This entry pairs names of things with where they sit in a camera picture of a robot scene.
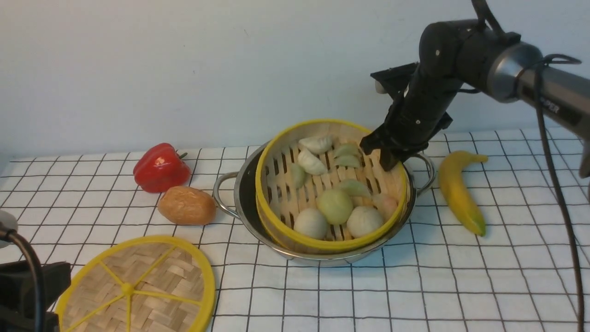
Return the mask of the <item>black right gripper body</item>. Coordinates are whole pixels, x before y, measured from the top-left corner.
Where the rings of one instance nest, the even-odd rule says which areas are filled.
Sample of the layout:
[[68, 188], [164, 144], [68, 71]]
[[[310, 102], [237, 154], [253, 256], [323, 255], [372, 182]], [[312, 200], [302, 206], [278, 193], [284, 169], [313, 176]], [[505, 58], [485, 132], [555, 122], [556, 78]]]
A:
[[446, 111], [453, 99], [454, 77], [432, 76], [419, 65], [405, 92], [392, 100], [383, 124], [361, 139], [360, 149], [365, 155], [395, 149], [400, 162], [405, 162], [448, 128], [452, 118]]

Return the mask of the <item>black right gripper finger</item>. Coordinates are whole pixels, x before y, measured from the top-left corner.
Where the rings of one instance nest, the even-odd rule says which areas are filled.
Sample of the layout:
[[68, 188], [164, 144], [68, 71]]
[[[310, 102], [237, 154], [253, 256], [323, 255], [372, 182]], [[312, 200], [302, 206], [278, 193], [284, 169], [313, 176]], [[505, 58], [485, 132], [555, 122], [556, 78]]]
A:
[[400, 158], [398, 158], [396, 152], [395, 149], [391, 148], [380, 149], [379, 163], [384, 172], [392, 171], [397, 166], [398, 162], [400, 162]]

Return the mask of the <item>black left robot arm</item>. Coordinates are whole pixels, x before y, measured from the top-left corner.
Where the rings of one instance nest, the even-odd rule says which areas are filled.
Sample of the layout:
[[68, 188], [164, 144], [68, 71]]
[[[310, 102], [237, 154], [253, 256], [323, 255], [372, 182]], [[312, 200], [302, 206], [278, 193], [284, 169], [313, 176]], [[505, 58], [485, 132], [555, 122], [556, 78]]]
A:
[[[49, 263], [42, 267], [46, 290], [45, 309], [71, 285], [71, 264]], [[33, 332], [36, 297], [28, 263], [3, 263], [0, 266], [0, 330], [2, 332]]]

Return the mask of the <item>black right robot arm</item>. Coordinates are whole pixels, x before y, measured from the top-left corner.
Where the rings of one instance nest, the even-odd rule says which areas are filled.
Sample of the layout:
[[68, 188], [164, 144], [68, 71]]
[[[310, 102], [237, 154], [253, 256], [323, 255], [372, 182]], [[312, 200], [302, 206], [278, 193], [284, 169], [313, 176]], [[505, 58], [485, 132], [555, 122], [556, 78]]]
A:
[[584, 141], [579, 175], [589, 176], [590, 82], [551, 67], [579, 64], [562, 54], [543, 55], [506, 32], [484, 0], [472, 1], [477, 19], [428, 25], [419, 41], [419, 61], [372, 73], [378, 93], [392, 105], [383, 124], [360, 141], [366, 155], [381, 153], [384, 170], [428, 147], [452, 123], [447, 109], [456, 95], [484, 93], [500, 103], [524, 101]]

